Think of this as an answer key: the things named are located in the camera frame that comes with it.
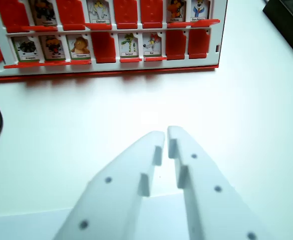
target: white plastic part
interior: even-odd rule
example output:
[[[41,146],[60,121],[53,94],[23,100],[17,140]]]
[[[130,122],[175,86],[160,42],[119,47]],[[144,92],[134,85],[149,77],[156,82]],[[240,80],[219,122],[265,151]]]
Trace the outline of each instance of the white plastic part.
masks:
[[[140,138],[87,185],[55,240],[131,240],[142,197],[150,196],[165,134]]]
[[[191,240],[272,240],[203,148],[181,127],[168,128],[169,158],[184,191]]]

